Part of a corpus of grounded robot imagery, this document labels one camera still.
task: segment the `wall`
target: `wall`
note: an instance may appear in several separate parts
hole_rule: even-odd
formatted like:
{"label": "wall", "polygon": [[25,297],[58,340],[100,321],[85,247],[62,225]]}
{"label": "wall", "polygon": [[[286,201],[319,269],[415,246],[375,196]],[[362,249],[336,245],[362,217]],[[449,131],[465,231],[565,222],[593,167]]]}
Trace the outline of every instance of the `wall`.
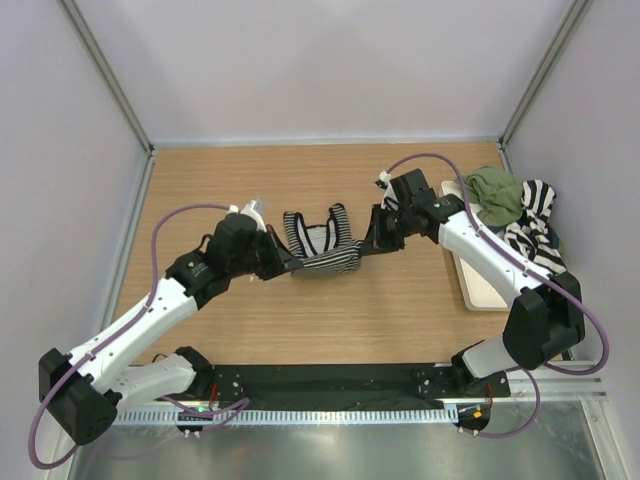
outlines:
{"label": "wall", "polygon": [[[640,460],[640,3],[594,2],[510,150],[515,170],[558,190],[567,263],[611,339],[603,373]],[[579,352],[597,358],[593,330]]]}
{"label": "wall", "polygon": [[[44,478],[27,457],[37,362],[97,329],[143,160],[56,2],[3,0],[1,478]],[[43,459],[57,436],[41,432]]]}
{"label": "wall", "polygon": [[155,142],[496,137],[569,0],[78,0]]}

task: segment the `wooden tabletop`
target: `wooden tabletop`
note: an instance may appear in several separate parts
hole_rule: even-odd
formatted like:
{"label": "wooden tabletop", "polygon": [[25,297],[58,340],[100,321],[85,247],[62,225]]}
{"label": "wooden tabletop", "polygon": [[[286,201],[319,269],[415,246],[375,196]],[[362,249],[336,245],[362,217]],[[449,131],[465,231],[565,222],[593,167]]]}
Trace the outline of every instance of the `wooden tabletop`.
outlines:
{"label": "wooden tabletop", "polygon": [[[149,240],[156,222],[193,203],[242,207],[260,197],[265,221],[286,243],[282,213],[299,211],[308,224],[324,223],[342,202],[356,238],[363,238],[371,204],[380,202],[374,181],[396,160],[430,151],[449,156],[470,173],[500,166],[493,143],[383,144],[166,149],[159,152],[120,298],[119,315],[150,287]],[[442,161],[420,159],[436,190],[453,172]],[[197,210],[161,230],[161,272],[213,233],[224,213]],[[225,294],[171,329],[138,359],[190,345],[214,364],[437,362],[500,333],[506,313],[465,308],[449,252],[426,238],[407,248],[363,259],[355,273],[325,279],[283,275],[269,282],[233,280]]]}

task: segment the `crumpled striped cloth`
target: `crumpled striped cloth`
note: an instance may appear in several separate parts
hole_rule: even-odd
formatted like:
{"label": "crumpled striped cloth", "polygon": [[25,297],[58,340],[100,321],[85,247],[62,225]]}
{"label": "crumpled striped cloth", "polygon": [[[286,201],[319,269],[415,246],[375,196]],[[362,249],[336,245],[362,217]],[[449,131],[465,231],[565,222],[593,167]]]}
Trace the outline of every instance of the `crumpled striped cloth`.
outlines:
{"label": "crumpled striped cloth", "polygon": [[504,241],[525,258],[541,265],[553,273],[567,270],[562,256],[551,248],[549,217],[556,193],[551,185],[541,180],[523,183],[522,217],[505,228]]}
{"label": "crumpled striped cloth", "polygon": [[347,211],[341,203],[329,208],[325,225],[307,227],[300,212],[285,212],[283,221],[289,251],[303,264],[292,275],[337,275],[360,268],[362,242],[352,238]]}

